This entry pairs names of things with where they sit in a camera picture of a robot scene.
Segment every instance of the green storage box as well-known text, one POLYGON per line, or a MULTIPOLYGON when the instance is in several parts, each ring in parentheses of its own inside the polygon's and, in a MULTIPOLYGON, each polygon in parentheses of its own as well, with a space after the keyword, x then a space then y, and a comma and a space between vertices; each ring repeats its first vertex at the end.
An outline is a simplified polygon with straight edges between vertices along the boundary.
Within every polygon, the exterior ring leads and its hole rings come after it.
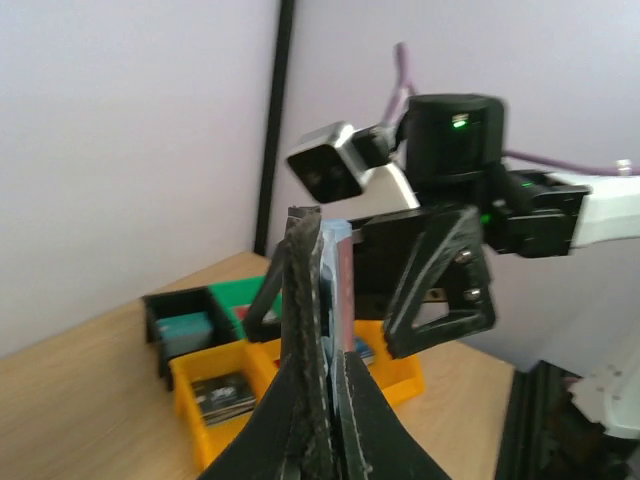
MULTIPOLYGON (((218 302, 218 305, 222 308, 222 311, 233 323, 238 338, 247 338, 246 331, 242 325, 243 313, 253 302, 253 299, 258 294, 260 286, 264 281, 264 276, 245 278, 243 280, 237 280, 235 282, 214 283, 209 285, 209 291, 218 302)), ((278 294, 273 305, 271 306, 272 315, 265 317, 264 324, 268 324, 269 320, 278 321, 282 315, 282 294, 278 294)), ((273 340, 279 337, 279 328, 272 328, 273 325, 267 325, 265 335, 261 338, 261 341, 273 340)))

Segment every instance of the wooden tabletop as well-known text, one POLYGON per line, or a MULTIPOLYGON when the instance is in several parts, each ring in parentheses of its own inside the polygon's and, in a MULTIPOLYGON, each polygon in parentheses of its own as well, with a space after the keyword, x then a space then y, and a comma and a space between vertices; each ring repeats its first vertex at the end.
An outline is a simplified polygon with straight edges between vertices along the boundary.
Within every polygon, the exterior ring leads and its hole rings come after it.
MULTIPOLYGON (((260 275, 243 253, 162 291, 260 275)), ((156 376, 140 302, 0 360, 3 480, 193 480, 187 427, 156 376)), ((460 343, 420 354, 427 392, 397 409, 454 480, 494 477, 513 369, 460 343)))

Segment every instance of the camera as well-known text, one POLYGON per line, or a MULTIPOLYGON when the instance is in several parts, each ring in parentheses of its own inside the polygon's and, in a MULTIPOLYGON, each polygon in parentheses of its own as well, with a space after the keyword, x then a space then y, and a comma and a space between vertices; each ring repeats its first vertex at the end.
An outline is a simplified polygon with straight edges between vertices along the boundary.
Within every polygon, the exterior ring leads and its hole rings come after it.
POLYGON ((362 143, 351 124, 337 122, 304 135, 287 158, 317 202, 332 203, 364 193, 371 172, 354 138, 362 143))

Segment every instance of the screw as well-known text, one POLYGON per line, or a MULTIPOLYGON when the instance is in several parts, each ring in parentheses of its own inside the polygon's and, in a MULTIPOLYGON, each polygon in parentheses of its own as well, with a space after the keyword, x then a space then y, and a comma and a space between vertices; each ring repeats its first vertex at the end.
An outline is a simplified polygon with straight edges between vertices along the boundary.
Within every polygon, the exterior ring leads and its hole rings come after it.
POLYGON ((471 260, 471 257, 473 255, 471 255, 471 251, 469 250, 460 250, 457 254, 456 254, 456 258, 455 258, 455 262, 460 264, 460 265, 464 265, 465 263, 467 263, 469 260, 471 260))
POLYGON ((468 302, 476 302, 480 299, 480 289, 479 288, 472 288, 469 290, 465 290, 464 292, 464 299, 467 300, 468 302))

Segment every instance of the black pole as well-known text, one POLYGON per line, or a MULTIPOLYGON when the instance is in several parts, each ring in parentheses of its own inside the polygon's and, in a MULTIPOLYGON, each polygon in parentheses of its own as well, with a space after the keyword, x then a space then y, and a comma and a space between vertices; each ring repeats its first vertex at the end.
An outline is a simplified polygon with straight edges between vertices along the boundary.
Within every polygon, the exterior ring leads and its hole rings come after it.
POLYGON ((271 98, 269 100, 267 131, 264 141, 260 195, 258 197, 258 218, 256 220, 255 240, 253 242, 253 251, 258 255, 265 255, 267 251, 273 181, 276 162, 278 160, 278 143, 280 142, 280 128, 282 124, 282 112, 284 110, 284 95, 287 83, 287 68, 289 66, 289 51, 291 49, 295 3, 295 0, 280 1, 278 33, 271 78, 271 98))

